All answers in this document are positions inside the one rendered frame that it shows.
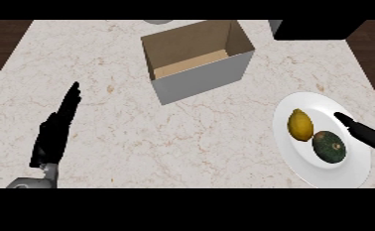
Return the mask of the black appliance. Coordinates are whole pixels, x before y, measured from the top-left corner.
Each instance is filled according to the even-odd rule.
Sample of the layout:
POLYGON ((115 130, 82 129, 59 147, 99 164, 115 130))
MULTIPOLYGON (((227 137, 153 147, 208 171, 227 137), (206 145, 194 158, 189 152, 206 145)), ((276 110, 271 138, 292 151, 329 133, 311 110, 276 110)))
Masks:
POLYGON ((268 20, 277 41, 336 41, 344 40, 363 20, 268 20))

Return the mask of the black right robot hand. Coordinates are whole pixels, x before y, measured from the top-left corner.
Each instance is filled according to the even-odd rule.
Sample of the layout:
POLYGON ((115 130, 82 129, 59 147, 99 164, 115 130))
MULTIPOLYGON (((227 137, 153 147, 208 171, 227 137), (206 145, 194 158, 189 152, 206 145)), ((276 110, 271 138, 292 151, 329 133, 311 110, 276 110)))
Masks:
POLYGON ((350 135, 369 147, 375 149, 375 129, 367 127, 364 124, 355 122, 341 112, 333 113, 335 118, 339 120, 342 125, 347 127, 350 135))

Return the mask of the white plate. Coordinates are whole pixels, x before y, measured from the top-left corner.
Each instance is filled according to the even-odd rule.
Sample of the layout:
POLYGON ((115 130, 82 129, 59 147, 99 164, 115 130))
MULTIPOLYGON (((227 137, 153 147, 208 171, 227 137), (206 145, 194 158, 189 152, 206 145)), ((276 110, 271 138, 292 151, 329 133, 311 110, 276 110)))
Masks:
POLYGON ((370 147, 355 140, 333 113, 352 115, 326 96, 313 92, 296 92, 280 101, 273 119, 273 132, 280 156, 299 178, 314 187, 358 187, 370 172, 370 147), (311 141, 301 142, 286 129, 287 117, 293 109, 308 116, 313 132, 329 131, 345 146, 345 158, 329 164, 316 155, 311 141))

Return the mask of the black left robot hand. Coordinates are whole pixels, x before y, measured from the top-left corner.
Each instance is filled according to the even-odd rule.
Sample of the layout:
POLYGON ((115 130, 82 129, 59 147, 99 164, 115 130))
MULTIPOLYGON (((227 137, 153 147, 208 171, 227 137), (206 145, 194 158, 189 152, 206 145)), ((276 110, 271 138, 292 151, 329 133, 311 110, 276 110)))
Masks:
POLYGON ((39 133, 29 161, 31 168, 60 162, 79 102, 79 83, 75 81, 65 95, 59 110, 50 114, 47 120, 39 125, 39 133))

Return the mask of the yellow lemon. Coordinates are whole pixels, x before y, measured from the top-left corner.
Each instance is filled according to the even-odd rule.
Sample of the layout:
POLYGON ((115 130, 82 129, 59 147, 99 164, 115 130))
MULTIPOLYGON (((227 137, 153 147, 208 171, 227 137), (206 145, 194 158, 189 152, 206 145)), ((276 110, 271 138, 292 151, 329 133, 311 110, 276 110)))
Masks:
POLYGON ((293 109, 286 121, 289 135, 302 142, 307 142, 313 136, 313 123, 307 114, 293 109))

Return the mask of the open cardboard box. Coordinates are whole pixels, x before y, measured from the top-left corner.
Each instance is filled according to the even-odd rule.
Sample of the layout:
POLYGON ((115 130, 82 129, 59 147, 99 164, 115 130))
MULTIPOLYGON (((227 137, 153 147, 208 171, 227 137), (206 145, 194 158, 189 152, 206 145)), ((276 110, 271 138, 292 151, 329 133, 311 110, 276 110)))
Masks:
POLYGON ((236 20, 206 20, 140 40, 162 105, 242 79, 255 48, 236 20))

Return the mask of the dark green squash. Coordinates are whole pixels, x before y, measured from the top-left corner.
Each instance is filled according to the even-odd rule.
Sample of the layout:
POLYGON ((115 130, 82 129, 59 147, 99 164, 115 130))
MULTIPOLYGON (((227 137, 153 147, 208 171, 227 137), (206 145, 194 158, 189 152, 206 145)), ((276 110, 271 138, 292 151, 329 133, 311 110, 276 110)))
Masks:
POLYGON ((329 164, 339 163, 345 158, 345 145, 339 137, 329 131, 319 131, 311 138, 313 151, 329 164))

